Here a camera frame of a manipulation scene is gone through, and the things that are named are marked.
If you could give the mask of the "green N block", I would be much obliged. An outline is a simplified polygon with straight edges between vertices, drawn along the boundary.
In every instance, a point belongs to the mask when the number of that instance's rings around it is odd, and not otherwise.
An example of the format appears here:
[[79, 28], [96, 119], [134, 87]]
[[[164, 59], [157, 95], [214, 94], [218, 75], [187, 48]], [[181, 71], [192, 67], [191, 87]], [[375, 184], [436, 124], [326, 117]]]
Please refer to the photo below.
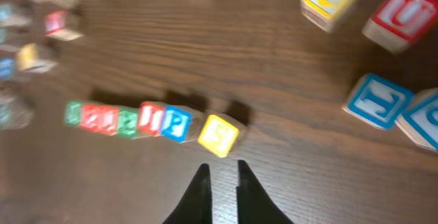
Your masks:
[[81, 109], [83, 102], [80, 100], [72, 100], [66, 104], [64, 111], [64, 123], [66, 125], [78, 127], [81, 121]]

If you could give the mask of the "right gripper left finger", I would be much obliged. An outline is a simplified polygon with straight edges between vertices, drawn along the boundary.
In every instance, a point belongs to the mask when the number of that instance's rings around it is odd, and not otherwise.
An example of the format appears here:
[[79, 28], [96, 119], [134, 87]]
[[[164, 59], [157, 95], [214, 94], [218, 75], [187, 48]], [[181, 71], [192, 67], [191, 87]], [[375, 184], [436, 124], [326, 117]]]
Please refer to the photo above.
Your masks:
[[201, 164], [180, 202], [163, 224], [212, 224], [209, 165]]

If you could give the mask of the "red E block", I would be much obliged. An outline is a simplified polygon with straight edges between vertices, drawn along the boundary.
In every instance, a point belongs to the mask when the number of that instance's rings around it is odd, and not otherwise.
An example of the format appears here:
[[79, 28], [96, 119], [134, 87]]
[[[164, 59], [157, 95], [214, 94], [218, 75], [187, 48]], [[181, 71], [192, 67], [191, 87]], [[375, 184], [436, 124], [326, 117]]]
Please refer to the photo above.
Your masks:
[[85, 103], [81, 107], [79, 127], [91, 132], [98, 130], [100, 106], [95, 103]]

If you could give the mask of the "red I block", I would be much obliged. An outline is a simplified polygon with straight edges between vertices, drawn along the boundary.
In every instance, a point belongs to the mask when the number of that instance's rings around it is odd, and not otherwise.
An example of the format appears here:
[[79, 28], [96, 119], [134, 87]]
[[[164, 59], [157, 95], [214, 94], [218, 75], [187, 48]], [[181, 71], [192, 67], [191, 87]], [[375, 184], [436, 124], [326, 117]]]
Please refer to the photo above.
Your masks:
[[157, 101], [141, 103], [138, 113], [138, 136], [140, 138], [161, 136], [160, 130], [166, 106], [165, 103]]

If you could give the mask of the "blue P block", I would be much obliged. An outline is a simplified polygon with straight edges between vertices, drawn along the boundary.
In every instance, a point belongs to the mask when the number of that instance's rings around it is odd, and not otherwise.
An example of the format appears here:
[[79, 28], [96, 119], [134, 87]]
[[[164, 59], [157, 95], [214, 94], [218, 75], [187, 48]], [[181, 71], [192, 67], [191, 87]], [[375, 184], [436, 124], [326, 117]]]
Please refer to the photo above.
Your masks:
[[161, 135], [185, 143], [198, 138], [204, 114], [183, 105], [168, 105], [165, 109]]

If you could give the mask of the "green R block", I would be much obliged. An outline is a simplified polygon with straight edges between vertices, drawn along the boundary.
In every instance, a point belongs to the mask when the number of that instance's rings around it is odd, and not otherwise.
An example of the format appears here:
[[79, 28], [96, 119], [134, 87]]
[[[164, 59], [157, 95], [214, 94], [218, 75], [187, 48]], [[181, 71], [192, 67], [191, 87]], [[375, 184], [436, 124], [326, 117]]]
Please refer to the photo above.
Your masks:
[[134, 139], [138, 135], [138, 110], [134, 108], [121, 108], [118, 113], [116, 135]]

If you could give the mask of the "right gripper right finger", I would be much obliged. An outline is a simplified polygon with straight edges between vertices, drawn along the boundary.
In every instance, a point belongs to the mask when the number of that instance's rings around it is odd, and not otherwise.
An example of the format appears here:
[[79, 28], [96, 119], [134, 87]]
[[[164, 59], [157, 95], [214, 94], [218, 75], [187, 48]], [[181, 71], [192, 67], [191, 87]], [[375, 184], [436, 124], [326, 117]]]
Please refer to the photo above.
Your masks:
[[239, 183], [237, 220], [239, 224], [293, 224], [274, 204], [249, 165], [238, 160]]

